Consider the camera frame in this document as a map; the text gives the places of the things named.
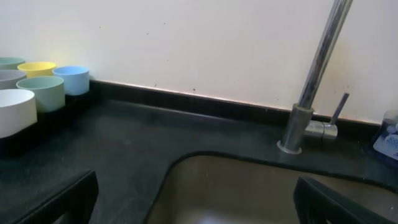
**wall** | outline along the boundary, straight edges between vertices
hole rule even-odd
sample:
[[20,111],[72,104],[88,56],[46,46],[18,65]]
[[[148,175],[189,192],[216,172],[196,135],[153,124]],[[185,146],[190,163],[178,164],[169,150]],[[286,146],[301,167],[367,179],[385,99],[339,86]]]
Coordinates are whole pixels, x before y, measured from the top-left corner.
[[[297,102],[333,0],[2,0],[0,56],[256,105]],[[398,108],[398,1],[354,0],[313,107],[380,122]]]

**metal faucet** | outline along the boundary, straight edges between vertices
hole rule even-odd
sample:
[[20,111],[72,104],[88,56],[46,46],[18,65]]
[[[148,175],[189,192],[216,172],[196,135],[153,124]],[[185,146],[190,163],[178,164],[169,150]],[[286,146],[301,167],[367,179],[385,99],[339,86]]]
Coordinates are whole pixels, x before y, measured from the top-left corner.
[[311,121],[314,112],[311,105],[352,2],[353,0],[335,0],[333,3],[300,100],[293,104],[286,132],[282,140],[277,143],[278,147],[284,152],[300,154],[302,151],[300,145],[304,134],[329,139],[337,136],[338,130],[335,122],[349,94],[344,94],[329,123]]

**black tray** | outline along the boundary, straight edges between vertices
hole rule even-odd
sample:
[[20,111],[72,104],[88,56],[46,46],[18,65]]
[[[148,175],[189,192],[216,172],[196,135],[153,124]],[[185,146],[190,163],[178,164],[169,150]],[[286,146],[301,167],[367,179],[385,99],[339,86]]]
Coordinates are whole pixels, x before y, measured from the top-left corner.
[[97,89],[79,96],[65,96],[65,106],[51,113],[37,113],[37,122],[12,136],[0,138],[0,157],[20,156],[38,146],[100,99]]

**sink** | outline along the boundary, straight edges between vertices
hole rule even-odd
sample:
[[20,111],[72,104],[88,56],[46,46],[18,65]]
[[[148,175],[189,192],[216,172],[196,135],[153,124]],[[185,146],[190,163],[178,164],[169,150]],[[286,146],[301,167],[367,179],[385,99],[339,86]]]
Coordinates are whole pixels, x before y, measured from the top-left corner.
[[293,201],[298,177],[311,177],[398,222],[398,195],[386,189],[237,159],[194,156],[171,168],[145,223],[299,223]]

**black countertop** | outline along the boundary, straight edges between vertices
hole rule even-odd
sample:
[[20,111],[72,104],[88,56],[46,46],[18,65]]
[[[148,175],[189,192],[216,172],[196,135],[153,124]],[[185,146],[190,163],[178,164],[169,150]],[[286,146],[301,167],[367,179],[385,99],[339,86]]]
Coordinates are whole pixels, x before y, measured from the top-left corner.
[[367,155],[365,142],[339,139],[289,155],[276,146],[283,131],[280,126],[104,101],[39,147],[0,160],[0,211],[91,169],[97,174],[99,197],[90,222],[142,223],[170,165],[198,151],[398,189],[398,172]]

